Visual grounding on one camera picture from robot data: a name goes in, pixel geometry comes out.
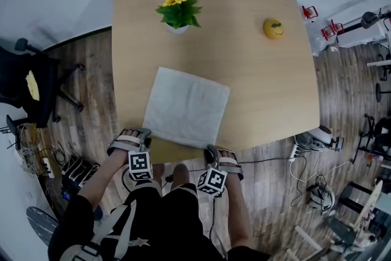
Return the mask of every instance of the folded cloth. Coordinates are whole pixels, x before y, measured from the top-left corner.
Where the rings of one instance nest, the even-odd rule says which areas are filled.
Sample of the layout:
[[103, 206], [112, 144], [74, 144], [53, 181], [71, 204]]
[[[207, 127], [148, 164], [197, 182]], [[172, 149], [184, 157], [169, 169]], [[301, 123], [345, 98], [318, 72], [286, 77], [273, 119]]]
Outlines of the folded cloth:
[[204, 149], [216, 143], [229, 93], [229, 86], [160, 67], [142, 127], [158, 138]]

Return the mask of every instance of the cable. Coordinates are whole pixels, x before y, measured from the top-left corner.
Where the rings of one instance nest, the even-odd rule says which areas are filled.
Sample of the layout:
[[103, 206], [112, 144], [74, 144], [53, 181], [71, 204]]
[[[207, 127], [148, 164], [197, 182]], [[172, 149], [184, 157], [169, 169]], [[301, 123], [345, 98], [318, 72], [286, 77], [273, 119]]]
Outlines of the cable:
[[384, 24], [384, 27], [387, 29], [387, 32], [389, 32], [390, 30], [388, 29], [388, 27], [387, 27], [387, 25], [386, 25], [386, 19], [387, 19], [387, 18], [383, 19], [383, 24]]
[[81, 158], [81, 155], [73, 149], [70, 142], [67, 142], [65, 149], [69, 155], [74, 155], [74, 156], [77, 156], [78, 158]]
[[[298, 179], [298, 182], [297, 182], [297, 184], [296, 184], [296, 189], [298, 190], [298, 192], [300, 193], [300, 195], [298, 195], [296, 198], [292, 199], [292, 201], [291, 201], [291, 207], [297, 206], [297, 205], [300, 203], [301, 199], [303, 198], [303, 195], [304, 195], [305, 193], [308, 192], [308, 191], [306, 191], [306, 192], [303, 193], [303, 192], [299, 189], [300, 178], [301, 178], [302, 175], [304, 174], [305, 168], [307, 167], [307, 159], [305, 158], [305, 156], [302, 156], [301, 154], [300, 154], [297, 158], [304, 158], [305, 163], [304, 163], [303, 171], [301, 172], [301, 174], [300, 174], [300, 176], [299, 176], [299, 179]], [[296, 199], [299, 199], [299, 201], [298, 201], [296, 204], [293, 204], [293, 202], [294, 202]]]
[[271, 159], [265, 159], [265, 160], [259, 160], [259, 161], [249, 161], [249, 162], [238, 162], [238, 164], [254, 164], [254, 163], [261, 163], [266, 161], [272, 161], [272, 160], [289, 160], [289, 159], [296, 159], [299, 158], [299, 156], [296, 156], [294, 158], [271, 158]]
[[[65, 159], [65, 150], [59, 141], [57, 141], [57, 143], [60, 145], [61, 149], [56, 149], [54, 151], [54, 159], [56, 159], [56, 162], [59, 164], [59, 166], [64, 166], [67, 163], [67, 160]], [[57, 154], [62, 155], [62, 160], [57, 159]]]
[[127, 168], [122, 172], [121, 181], [122, 181], [123, 187], [125, 187], [125, 189], [126, 189], [127, 191], [129, 191], [129, 193], [130, 193], [130, 189], [125, 185], [125, 179], [124, 179], [125, 173], [127, 172], [128, 169], [129, 169], [129, 167], [127, 167]]
[[[49, 150], [52, 153], [52, 155], [48, 155], [46, 153], [47, 150]], [[60, 172], [61, 172], [61, 166], [64, 166], [66, 162], [64, 164], [59, 164], [57, 159], [56, 159], [56, 152], [53, 151], [52, 148], [43, 148], [43, 149], [39, 150], [38, 152], [35, 152], [33, 155], [28, 156], [28, 157], [30, 157], [30, 158], [35, 157], [36, 155], [39, 155], [41, 152], [44, 152], [43, 157], [52, 160], [53, 161], [52, 163], [54, 163], [57, 166], [57, 168], [60, 170]]]
[[212, 226], [210, 227], [210, 230], [209, 230], [209, 240], [212, 241], [212, 230], [213, 230], [213, 226], [214, 226], [214, 216], [215, 216], [215, 210], [216, 209], [216, 197], [213, 198], [213, 215], [212, 215]]
[[[316, 165], [318, 164], [318, 162], [320, 161], [320, 159], [323, 160], [323, 163], [322, 163], [322, 165], [317, 169], [317, 168], [316, 168]], [[350, 162], [350, 161], [346, 161], [346, 162], [342, 163], [342, 164], [339, 165], [339, 166], [333, 167], [329, 172], [327, 172], [327, 174], [322, 175], [323, 178], [324, 178], [325, 176], [329, 175], [330, 172], [331, 172], [332, 170], [334, 170], [334, 169], [336, 169], [336, 168], [338, 168], [338, 167], [341, 167], [341, 166], [345, 165], [346, 163], [351, 163], [351, 162]], [[319, 177], [320, 175], [318, 175], [318, 171], [320, 171], [320, 170], [323, 168], [323, 166], [324, 166], [324, 157], [321, 156], [321, 157], [316, 161], [316, 163], [315, 163], [315, 172], [314, 172], [309, 178], [307, 178], [306, 180], [301, 180], [300, 178], [297, 178], [297, 177], [295, 177], [295, 176], [292, 174], [292, 171], [291, 171], [292, 162], [291, 162], [291, 164], [289, 165], [289, 173], [290, 173], [290, 174], [292, 175], [292, 177], [295, 178], [296, 180], [299, 180], [300, 182], [304, 182], [304, 183], [305, 183], [305, 182], [309, 181], [314, 175], [316, 175], [317, 177]]]

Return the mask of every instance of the black chair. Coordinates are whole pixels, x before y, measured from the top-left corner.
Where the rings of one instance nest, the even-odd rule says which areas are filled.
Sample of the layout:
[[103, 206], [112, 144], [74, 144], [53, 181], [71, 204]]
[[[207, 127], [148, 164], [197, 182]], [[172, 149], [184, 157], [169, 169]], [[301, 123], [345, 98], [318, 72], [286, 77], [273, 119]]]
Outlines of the black chair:
[[[46, 127], [50, 114], [53, 122], [59, 122], [60, 117], [56, 112], [57, 96], [76, 107], [79, 112], [83, 110], [80, 102], [74, 101], [60, 89], [76, 69], [84, 69], [82, 64], [76, 64], [58, 78], [59, 60], [28, 45], [26, 39], [19, 39], [15, 50], [29, 50], [34, 54], [14, 54], [0, 46], [0, 102], [16, 108], [23, 107], [27, 119], [8, 121], [7, 118], [7, 124], [11, 123], [15, 128], [22, 123], [36, 123], [38, 128], [43, 128]], [[34, 74], [37, 82], [39, 101], [34, 100], [29, 92], [26, 82], [29, 71]]]

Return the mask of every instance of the red clamp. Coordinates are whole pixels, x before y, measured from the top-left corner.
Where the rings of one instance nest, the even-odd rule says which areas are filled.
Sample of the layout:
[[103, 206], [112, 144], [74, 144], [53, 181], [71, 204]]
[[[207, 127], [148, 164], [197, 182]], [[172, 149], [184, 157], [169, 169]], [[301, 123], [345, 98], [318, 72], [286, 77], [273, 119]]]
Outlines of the red clamp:
[[316, 11], [316, 8], [314, 6], [308, 8], [304, 8], [304, 6], [301, 6], [301, 9], [303, 10], [303, 14], [306, 19], [318, 17], [318, 12]]
[[340, 34], [343, 33], [343, 25], [342, 25], [342, 23], [336, 23], [336, 24], [334, 24], [334, 21], [331, 19], [331, 27], [333, 28], [333, 30], [334, 30], [335, 32], [338, 32], [338, 33], [340, 33]]
[[335, 31], [331, 25], [327, 25], [324, 29], [322, 29], [321, 33], [323, 38], [326, 40], [329, 40], [330, 37], [335, 35]]

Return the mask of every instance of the hand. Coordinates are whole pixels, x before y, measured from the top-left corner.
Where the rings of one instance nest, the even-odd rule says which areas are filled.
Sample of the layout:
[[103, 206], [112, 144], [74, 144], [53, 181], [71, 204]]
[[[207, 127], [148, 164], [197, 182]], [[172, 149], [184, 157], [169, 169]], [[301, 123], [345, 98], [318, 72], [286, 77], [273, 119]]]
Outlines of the hand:
[[[137, 138], [141, 137], [141, 133], [139, 131], [132, 131], [132, 130], [123, 130], [121, 135], [128, 135], [128, 136], [133, 136], [133, 137], [137, 137]], [[132, 145], [135, 147], [139, 147], [139, 145], [134, 142], [130, 142], [130, 141], [119, 141], [119, 142], [124, 142], [126, 144], [129, 144], [129, 145]], [[118, 162], [121, 165], [125, 165], [125, 164], [129, 163], [128, 152], [123, 149], [118, 149], [118, 148], [114, 149], [110, 158], [118, 160]]]

